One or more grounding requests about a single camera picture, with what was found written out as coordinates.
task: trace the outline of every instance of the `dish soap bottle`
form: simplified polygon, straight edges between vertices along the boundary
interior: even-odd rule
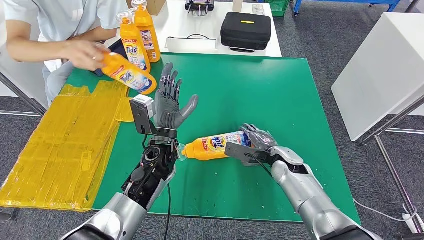
[[[132,0],[131,4],[133,7],[131,11],[135,12],[134,24],[140,31],[148,60],[151,63],[156,63],[161,59],[161,50],[159,49],[152,16],[147,11],[147,0]]]
[[[132,14],[129,11],[122,11],[116,17],[120,21],[120,38],[128,60],[141,70],[150,73],[149,58],[140,32],[132,21]]]
[[[249,137],[243,131],[236,131],[216,136],[201,137],[189,143],[182,150],[182,154],[189,159],[207,161],[227,158],[225,148],[228,142],[251,147]]]
[[[141,70],[118,53],[105,53],[101,71],[143,95],[152,93],[157,86],[156,80],[147,71]]]

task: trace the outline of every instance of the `green crate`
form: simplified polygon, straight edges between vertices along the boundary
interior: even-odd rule
[[[265,0],[271,6],[272,16],[284,17],[287,6],[289,5],[288,0]]]

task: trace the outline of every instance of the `green cutting mat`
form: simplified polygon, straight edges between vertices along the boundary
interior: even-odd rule
[[[197,109],[178,129],[181,143],[234,132],[243,123],[255,124],[270,131],[279,145],[296,151],[335,205],[360,223],[306,59],[165,53],[160,62],[152,64],[151,74],[157,80],[167,62],[173,62],[178,77],[183,78],[181,104],[192,94],[199,95]],[[98,80],[77,69],[68,83],[93,90]],[[121,192],[140,160],[143,137],[133,123],[121,123],[93,209],[103,208]],[[170,183],[174,215],[301,221],[281,188],[260,166],[244,167],[236,159],[224,158],[186,159],[177,161],[176,167]],[[150,212],[168,212],[166,189]]]

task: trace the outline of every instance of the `human hand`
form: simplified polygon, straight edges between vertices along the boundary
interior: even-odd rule
[[[180,86],[182,79],[176,82],[177,71],[171,76],[174,64],[167,63],[162,70],[159,89],[154,96],[156,115],[153,117],[154,124],[158,128],[176,130],[196,109],[199,96],[193,95],[187,105],[180,110]]]
[[[240,130],[243,131],[250,139],[252,145],[256,149],[269,150],[272,147],[278,146],[277,141],[271,133],[257,128],[253,124],[244,123]]]
[[[59,55],[62,59],[71,61],[74,67],[95,71],[104,67],[103,54],[110,50],[103,44],[86,40],[68,40]]]

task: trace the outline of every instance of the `bottle label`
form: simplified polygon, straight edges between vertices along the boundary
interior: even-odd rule
[[[206,152],[223,152],[228,142],[251,147],[251,141],[244,132],[232,132],[212,137],[202,138],[203,149]]]
[[[153,45],[152,32],[150,30],[141,30],[141,37],[143,38],[144,48],[147,51],[150,60],[156,59],[155,46]]]
[[[112,78],[120,81],[126,86],[136,90],[139,93],[143,93],[152,86],[152,81],[146,76],[139,72],[134,72],[132,70],[124,69],[124,66],[121,66],[118,71],[112,74]]]
[[[146,70],[146,60],[143,51],[137,46],[137,39],[122,39],[122,43],[129,62],[142,70]]]

